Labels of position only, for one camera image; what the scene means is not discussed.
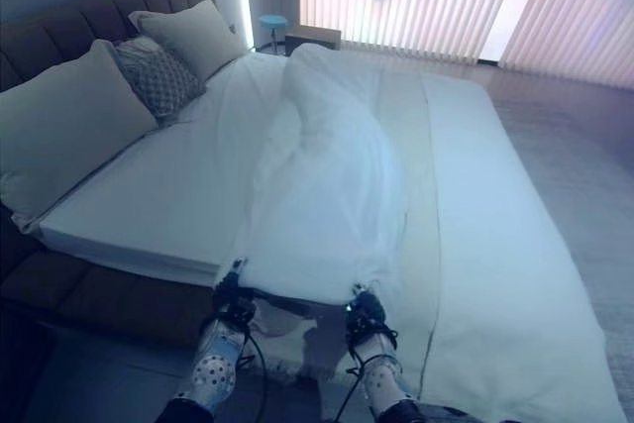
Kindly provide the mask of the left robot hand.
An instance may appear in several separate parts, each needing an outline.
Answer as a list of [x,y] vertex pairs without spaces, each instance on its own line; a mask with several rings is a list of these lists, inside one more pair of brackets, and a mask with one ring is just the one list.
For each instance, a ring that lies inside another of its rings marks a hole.
[[233,261],[227,274],[214,288],[213,308],[216,312],[229,313],[238,319],[250,321],[256,310],[254,292],[240,284],[240,277],[247,263],[247,258]]

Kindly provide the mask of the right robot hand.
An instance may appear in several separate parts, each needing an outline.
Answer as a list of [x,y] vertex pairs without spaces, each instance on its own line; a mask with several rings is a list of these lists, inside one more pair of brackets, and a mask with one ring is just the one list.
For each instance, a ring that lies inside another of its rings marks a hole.
[[348,320],[355,326],[385,323],[385,311],[371,288],[362,284],[353,286],[354,299],[348,304]]

